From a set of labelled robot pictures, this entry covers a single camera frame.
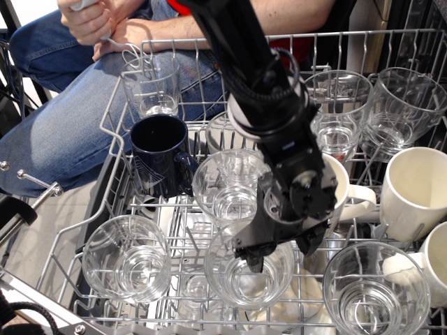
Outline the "person's resting hand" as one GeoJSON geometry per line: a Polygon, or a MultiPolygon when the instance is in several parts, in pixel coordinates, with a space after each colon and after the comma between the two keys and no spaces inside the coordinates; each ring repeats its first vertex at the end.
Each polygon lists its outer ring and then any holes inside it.
{"type": "Polygon", "coordinates": [[[125,19],[112,31],[109,19],[103,27],[94,32],[93,61],[98,61],[110,53],[128,50],[130,44],[139,46],[144,40],[164,39],[165,24],[151,20],[125,19]]]}

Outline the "person's bare forearm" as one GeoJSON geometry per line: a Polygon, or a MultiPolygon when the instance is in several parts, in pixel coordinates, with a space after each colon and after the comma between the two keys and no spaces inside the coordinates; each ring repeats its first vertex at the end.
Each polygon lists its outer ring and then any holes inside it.
{"type": "Polygon", "coordinates": [[[156,21],[152,32],[154,40],[173,40],[181,50],[209,50],[200,27],[191,15],[156,21]]]}

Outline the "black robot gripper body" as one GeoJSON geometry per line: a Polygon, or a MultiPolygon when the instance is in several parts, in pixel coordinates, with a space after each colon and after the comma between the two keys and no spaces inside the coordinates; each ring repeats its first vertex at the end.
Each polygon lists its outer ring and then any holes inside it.
{"type": "Polygon", "coordinates": [[[246,251],[266,257],[332,216],[337,178],[311,130],[317,111],[312,100],[273,103],[261,112],[231,101],[232,125],[256,142],[270,167],[258,180],[252,222],[232,239],[235,257],[246,260],[246,251]]]}

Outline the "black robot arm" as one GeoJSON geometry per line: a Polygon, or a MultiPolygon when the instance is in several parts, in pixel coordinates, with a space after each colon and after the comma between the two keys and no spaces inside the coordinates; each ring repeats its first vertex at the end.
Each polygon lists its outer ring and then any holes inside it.
{"type": "Polygon", "coordinates": [[[186,1],[185,6],[236,102],[228,113],[234,127],[254,139],[270,166],[258,180],[252,222],[233,237],[235,256],[261,272],[265,257],[286,241],[313,253],[335,208],[337,178],[310,128],[316,106],[297,61],[283,64],[289,52],[268,45],[249,1],[186,1]]]}

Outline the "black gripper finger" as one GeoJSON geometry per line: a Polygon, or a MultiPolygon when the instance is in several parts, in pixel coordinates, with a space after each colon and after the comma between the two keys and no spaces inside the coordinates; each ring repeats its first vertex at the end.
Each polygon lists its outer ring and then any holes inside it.
{"type": "Polygon", "coordinates": [[[316,249],[321,245],[328,227],[328,222],[324,221],[306,230],[296,238],[296,244],[304,256],[315,253],[316,249]]]}
{"type": "Polygon", "coordinates": [[[246,251],[246,262],[252,273],[261,273],[263,271],[264,257],[262,255],[246,251]]]}

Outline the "person's hand holding controller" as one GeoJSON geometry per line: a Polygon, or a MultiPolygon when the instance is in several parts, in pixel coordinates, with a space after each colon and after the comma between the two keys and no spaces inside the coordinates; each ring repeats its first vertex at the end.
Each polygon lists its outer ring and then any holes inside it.
{"type": "Polygon", "coordinates": [[[145,1],[98,1],[82,10],[71,8],[80,1],[57,1],[61,12],[61,23],[81,45],[101,42],[109,33],[114,41],[125,43],[125,36],[134,14],[145,1]]]}

